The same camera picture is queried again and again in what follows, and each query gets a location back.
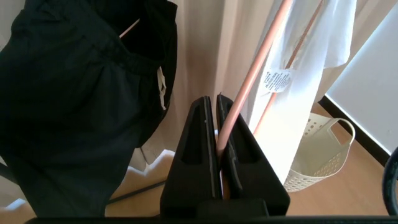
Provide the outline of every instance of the basket handle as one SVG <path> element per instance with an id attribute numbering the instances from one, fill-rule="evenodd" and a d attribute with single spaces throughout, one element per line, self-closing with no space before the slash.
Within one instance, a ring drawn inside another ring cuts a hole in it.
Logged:
<path id="1" fill-rule="evenodd" d="M 349 141 L 347 141 L 346 143 L 342 144 L 343 146 L 346 146 L 346 145 L 349 145 L 349 146 L 350 146 L 350 145 L 353 143 L 354 139 L 355 139 L 355 128 L 354 128 L 354 126 L 353 126 L 349 121 L 347 121 L 346 119 L 343 119 L 343 118 L 331 119 L 330 121 L 328 121 L 328 122 L 322 127 L 322 129 L 323 129 L 323 128 L 327 128 L 326 131 L 327 131 L 329 134 L 331 134 L 333 137 L 335 137 L 335 139 L 337 140 L 335 134 L 334 134 L 333 131 L 331 130 L 331 127 L 332 127 L 333 125 L 335 125 L 335 124 L 336 124 L 337 122 L 339 122 L 339 121 L 345 122 L 345 123 L 349 126 L 349 128 L 351 129 L 351 139 L 350 139 Z"/>

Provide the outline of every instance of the white plastic basket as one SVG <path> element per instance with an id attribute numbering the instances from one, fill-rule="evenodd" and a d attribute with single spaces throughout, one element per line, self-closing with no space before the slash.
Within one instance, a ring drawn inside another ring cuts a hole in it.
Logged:
<path id="1" fill-rule="evenodd" d="M 330 129 L 338 121 L 346 122 L 351 128 L 352 138 L 344 144 L 339 143 Z M 285 181 L 285 189 L 296 192 L 335 175 L 344 166 L 354 137 L 355 129 L 347 120 L 311 113 Z"/>

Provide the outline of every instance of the beige curtain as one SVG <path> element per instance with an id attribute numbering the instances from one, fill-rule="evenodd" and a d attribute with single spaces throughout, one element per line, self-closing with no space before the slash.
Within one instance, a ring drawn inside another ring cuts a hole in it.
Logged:
<path id="1" fill-rule="evenodd" d="M 175 150 L 190 104 L 222 92 L 234 99 L 254 58 L 273 0 L 172 0 L 178 5 L 177 74 L 169 112 L 146 144 L 155 155 Z M 358 0 L 352 58 L 397 0 Z M 340 75 L 325 70 L 316 100 Z M 250 113 L 243 108 L 242 114 Z"/>

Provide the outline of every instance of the hanging clothes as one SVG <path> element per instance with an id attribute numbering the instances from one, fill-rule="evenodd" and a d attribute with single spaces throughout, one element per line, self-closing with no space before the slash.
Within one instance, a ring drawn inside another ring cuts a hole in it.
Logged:
<path id="1" fill-rule="evenodd" d="M 176 10 L 166 0 L 26 1 L 0 53 L 0 156 L 38 217 L 104 215 L 134 148 L 167 112 L 160 94 L 169 107 Z"/>
<path id="2" fill-rule="evenodd" d="M 269 18 L 279 7 L 275 1 Z M 267 72 L 284 69 L 320 1 L 295 1 L 285 29 L 276 38 L 262 76 L 248 98 L 249 128 L 254 131 L 271 94 L 262 85 Z M 283 183 L 299 146 L 324 68 L 347 62 L 353 32 L 356 1 L 325 1 L 291 66 L 292 81 L 277 94 L 256 139 Z M 267 21 L 263 37 L 271 22 Z"/>

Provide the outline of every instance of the wooden floor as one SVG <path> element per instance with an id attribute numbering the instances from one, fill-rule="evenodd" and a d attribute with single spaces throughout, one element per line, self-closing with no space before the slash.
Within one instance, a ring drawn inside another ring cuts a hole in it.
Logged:
<path id="1" fill-rule="evenodd" d="M 318 104 L 313 113 L 330 115 Z M 339 141 L 350 135 L 339 124 L 332 128 Z M 387 215 L 381 195 L 383 166 L 358 142 L 339 173 L 290 194 L 288 215 Z"/>

